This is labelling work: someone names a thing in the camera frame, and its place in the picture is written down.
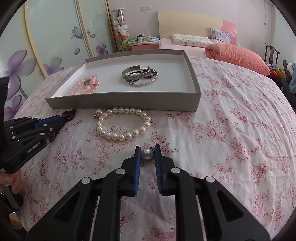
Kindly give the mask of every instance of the human hand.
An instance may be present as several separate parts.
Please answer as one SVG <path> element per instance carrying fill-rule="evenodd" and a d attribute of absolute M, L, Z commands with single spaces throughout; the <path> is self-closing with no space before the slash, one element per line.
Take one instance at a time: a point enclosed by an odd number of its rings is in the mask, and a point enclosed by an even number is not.
<path fill-rule="evenodd" d="M 11 191 L 14 194 L 19 193 L 23 188 L 21 170 L 18 170 L 13 174 L 0 172 L 0 184 L 11 184 Z"/>

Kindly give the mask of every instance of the pillow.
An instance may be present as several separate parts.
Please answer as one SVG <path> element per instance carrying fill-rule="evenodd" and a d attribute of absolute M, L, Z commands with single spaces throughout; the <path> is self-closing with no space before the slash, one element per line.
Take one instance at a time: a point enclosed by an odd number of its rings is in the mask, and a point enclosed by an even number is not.
<path fill-rule="evenodd" d="M 262 75 L 270 75 L 267 64 L 249 49 L 231 44 L 211 44 L 205 52 L 208 58 L 235 64 Z"/>
<path fill-rule="evenodd" d="M 213 42 L 208 37 L 200 37 L 184 34 L 173 34 L 172 40 L 174 45 L 187 45 L 205 48 Z"/>
<path fill-rule="evenodd" d="M 211 28 L 211 33 L 211 40 L 215 44 L 230 44 L 232 34 L 222 32 L 215 28 Z"/>

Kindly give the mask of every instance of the bed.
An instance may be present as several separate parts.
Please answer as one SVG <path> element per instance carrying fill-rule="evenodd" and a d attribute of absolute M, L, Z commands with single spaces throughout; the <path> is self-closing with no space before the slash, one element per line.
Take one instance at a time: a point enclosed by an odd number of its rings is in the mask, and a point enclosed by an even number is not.
<path fill-rule="evenodd" d="M 271 79 L 225 62 L 190 61 L 202 91 L 197 112 L 147 110 L 152 120 L 145 135 L 106 140 L 94 131 L 96 110 L 77 110 L 56 140 L 22 168 L 19 215 L 26 230 L 81 178 L 106 176 L 133 155 L 136 145 L 159 144 L 163 155 L 192 176 L 213 175 L 271 238 L 277 235 L 296 205 L 296 115 Z M 44 96 L 70 71 L 45 79 L 16 118 L 62 114 L 65 109 L 51 109 Z M 122 121 L 114 115 L 106 126 L 124 131 L 138 124 L 137 117 Z M 174 199 L 158 193 L 153 159 L 142 161 L 138 195 L 121 199 L 121 240 L 175 240 L 175 221 Z"/>
<path fill-rule="evenodd" d="M 216 28 L 223 32 L 231 33 L 231 44 L 237 44 L 237 28 L 234 23 L 192 12 L 159 11 L 159 49 L 180 49 L 187 55 L 207 58 L 204 48 L 173 45 L 173 34 L 187 34 L 211 38 L 210 28 Z"/>

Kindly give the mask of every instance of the headboard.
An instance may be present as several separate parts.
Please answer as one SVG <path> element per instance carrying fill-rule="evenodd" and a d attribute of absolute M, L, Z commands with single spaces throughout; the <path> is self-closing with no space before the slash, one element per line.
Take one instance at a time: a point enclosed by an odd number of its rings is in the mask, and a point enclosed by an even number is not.
<path fill-rule="evenodd" d="M 211 38 L 211 29 L 231 33 L 231 44 L 237 43 L 237 28 L 234 23 L 193 12 L 158 12 L 160 38 L 170 39 L 172 34 L 187 34 Z"/>

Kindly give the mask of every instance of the large gray pearl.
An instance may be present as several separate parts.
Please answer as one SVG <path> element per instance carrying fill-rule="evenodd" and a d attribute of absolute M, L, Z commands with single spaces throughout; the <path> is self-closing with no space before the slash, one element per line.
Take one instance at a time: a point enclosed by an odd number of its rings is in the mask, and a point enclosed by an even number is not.
<path fill-rule="evenodd" d="M 151 148 L 144 148 L 141 150 L 141 157 L 144 160 L 149 160 L 153 157 L 153 150 Z"/>

